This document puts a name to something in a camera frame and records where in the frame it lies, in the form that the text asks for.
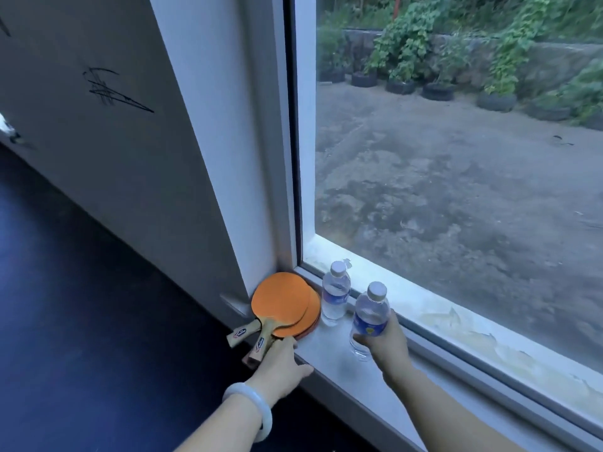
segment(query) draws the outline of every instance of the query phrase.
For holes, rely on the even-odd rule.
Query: window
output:
[[[603,438],[603,2],[394,5],[294,0],[302,261]]]

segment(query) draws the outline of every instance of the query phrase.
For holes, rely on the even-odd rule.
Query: blue bottle label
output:
[[[347,301],[348,296],[348,293],[341,296],[331,295],[326,290],[323,290],[323,300],[325,300],[329,304],[343,304]]]
[[[378,336],[383,333],[386,325],[387,321],[379,325],[369,324],[368,322],[360,319],[358,314],[354,312],[354,328],[356,329],[356,333]]]

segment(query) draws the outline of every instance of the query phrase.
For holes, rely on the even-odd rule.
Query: dark blue floor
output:
[[[0,451],[171,451],[250,374],[227,333],[0,145]],[[296,390],[253,450],[372,448]]]

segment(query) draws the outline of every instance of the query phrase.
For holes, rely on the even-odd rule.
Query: red pole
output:
[[[396,4],[394,5],[394,17],[391,20],[395,20],[398,17],[398,8],[400,7],[400,0],[396,0]]]

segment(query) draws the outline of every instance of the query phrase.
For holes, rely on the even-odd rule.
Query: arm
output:
[[[376,337],[355,334],[367,346],[383,380],[404,404],[429,452],[521,452],[524,449],[484,424],[423,372],[412,366],[394,310]]]
[[[300,381],[313,372],[308,364],[296,364],[292,337],[277,340],[255,374],[245,382],[272,407],[289,395]],[[231,395],[181,444],[176,452],[245,452],[252,448],[262,415],[246,396]]]

